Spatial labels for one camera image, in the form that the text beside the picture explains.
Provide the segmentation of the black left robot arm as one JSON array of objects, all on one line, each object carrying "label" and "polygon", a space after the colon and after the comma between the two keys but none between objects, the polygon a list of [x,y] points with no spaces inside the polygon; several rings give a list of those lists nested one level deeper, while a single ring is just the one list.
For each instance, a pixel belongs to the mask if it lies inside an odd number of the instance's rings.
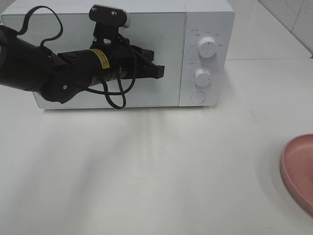
[{"label": "black left robot arm", "polygon": [[134,84],[139,78],[164,76],[164,66],[153,63],[153,51],[132,46],[120,34],[112,43],[94,41],[89,49],[54,54],[44,45],[20,39],[25,32],[26,28],[0,28],[0,83],[37,92],[50,102],[64,104],[86,91],[103,95],[110,106],[119,109],[112,97],[125,97],[129,92],[122,87],[123,79]]}]

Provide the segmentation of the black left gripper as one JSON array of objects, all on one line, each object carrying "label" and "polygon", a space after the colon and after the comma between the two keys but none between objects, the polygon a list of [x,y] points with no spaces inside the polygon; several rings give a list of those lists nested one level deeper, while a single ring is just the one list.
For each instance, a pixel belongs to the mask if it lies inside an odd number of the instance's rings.
[{"label": "black left gripper", "polygon": [[105,82],[121,79],[154,78],[164,76],[164,66],[148,64],[154,60],[154,51],[130,45],[130,40],[119,33],[124,27],[113,27],[95,24],[94,40],[90,50],[97,56],[101,65],[92,77],[91,84],[99,84],[100,79]]}]

